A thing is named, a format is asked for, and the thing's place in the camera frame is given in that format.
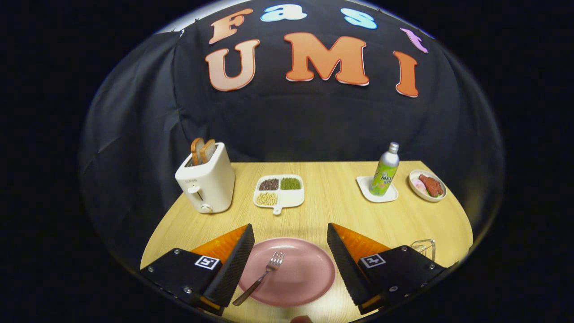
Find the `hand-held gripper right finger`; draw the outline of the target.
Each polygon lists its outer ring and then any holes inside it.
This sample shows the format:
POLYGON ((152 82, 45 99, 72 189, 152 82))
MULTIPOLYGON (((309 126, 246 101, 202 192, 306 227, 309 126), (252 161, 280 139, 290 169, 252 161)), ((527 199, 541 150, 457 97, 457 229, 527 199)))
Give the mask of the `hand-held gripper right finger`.
POLYGON ((448 272, 414 248, 389 248, 336 223, 327 243, 360 314, 387 311, 429 288, 448 272))

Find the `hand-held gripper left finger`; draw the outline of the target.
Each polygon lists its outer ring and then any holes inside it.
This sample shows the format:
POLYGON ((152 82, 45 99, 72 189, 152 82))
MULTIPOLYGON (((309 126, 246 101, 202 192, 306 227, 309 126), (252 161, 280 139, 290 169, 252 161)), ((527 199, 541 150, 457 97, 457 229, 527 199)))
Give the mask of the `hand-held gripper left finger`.
POLYGON ((231 302, 254 245, 251 224, 192 251, 173 248, 140 274, 189 307, 221 316, 231 302))

